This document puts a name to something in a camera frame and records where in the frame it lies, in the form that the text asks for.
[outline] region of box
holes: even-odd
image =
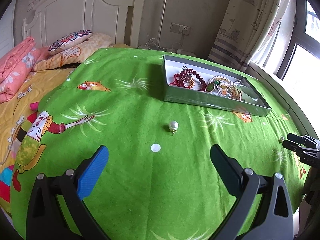
[[[193,89],[169,85],[174,82],[174,74],[180,73],[183,66],[196,70],[206,82],[216,75],[224,76],[231,81],[241,80],[244,86],[251,89],[257,95],[257,101],[255,101],[255,103],[248,103],[219,96],[217,93],[198,91],[198,89],[201,88],[201,84],[195,76],[193,76],[193,78],[196,84]],[[231,71],[185,58],[164,55],[162,72],[165,85],[164,101],[166,102],[218,108],[262,117],[268,115],[271,110],[268,103],[244,76],[235,74]]]

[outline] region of window frame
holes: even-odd
[[[288,71],[297,45],[301,46],[320,60],[320,42],[305,33],[307,26],[307,14],[307,0],[297,0],[292,37],[287,52],[276,75],[281,80],[283,80]]]

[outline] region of window sill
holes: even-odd
[[[257,78],[270,90],[278,102],[287,110],[300,134],[307,134],[313,138],[318,138],[308,118],[290,95],[293,95],[293,93],[290,92],[290,89],[286,87],[280,78],[254,62],[249,63],[249,67],[245,73]]]

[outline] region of green gemstone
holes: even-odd
[[[207,91],[208,92],[212,92],[214,90],[214,83],[213,82],[210,82],[208,85],[207,85]]]

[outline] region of headboard panel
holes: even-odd
[[[89,29],[124,43],[128,6],[133,7],[130,46],[138,47],[144,0],[41,0],[30,24],[23,20],[22,36],[33,36],[37,47],[49,46],[68,33]]]

